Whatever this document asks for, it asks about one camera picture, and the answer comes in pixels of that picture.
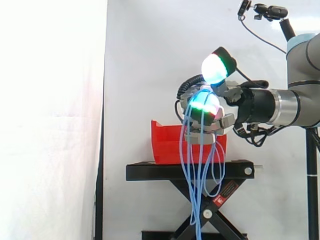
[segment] bolt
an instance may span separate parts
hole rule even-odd
[[[212,218],[212,215],[213,215],[213,213],[212,213],[212,211],[209,210],[209,209],[206,209],[206,210],[203,211],[203,216],[204,216],[206,219]]]
[[[251,175],[251,174],[252,174],[252,168],[251,168],[251,167],[246,167],[246,168],[244,169],[244,173],[245,173],[246,175]]]

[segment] green light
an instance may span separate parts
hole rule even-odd
[[[228,76],[224,62],[214,53],[203,61],[201,71],[204,80],[210,85],[217,85]]]
[[[209,93],[209,92],[200,92],[190,102],[190,106],[198,110],[203,110],[205,113],[212,113],[213,115],[216,115],[220,107],[220,102],[216,95],[213,95],[212,93]]]

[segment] white curtain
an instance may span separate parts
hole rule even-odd
[[[107,0],[0,4],[0,239],[89,240]]]

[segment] warning label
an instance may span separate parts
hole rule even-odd
[[[217,207],[221,207],[228,198],[237,190],[239,185],[235,181],[230,181],[212,201]]]

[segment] table top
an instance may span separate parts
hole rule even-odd
[[[209,165],[206,179],[213,179]],[[213,171],[216,178],[219,176],[219,163],[214,163]],[[225,162],[225,179],[254,179],[254,163],[248,160],[234,160]],[[185,175],[180,164],[159,165],[155,162],[137,162],[126,166],[127,181],[159,181],[159,180],[185,180]]]

